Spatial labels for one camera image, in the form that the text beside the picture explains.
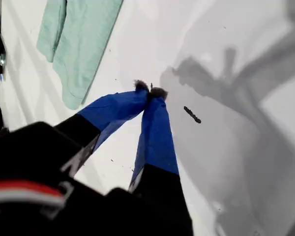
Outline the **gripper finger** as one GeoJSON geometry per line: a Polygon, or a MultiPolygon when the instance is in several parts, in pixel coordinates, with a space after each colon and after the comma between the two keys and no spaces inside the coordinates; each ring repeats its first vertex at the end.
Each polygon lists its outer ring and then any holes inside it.
{"type": "Polygon", "coordinates": [[[191,236],[192,219],[181,186],[166,98],[162,88],[152,88],[148,94],[129,191],[140,204],[149,233],[191,236]]]}
{"type": "Polygon", "coordinates": [[[136,80],[134,91],[102,96],[56,125],[58,131],[82,147],[61,170],[74,176],[109,136],[144,110],[148,95],[148,86],[136,80]]]}

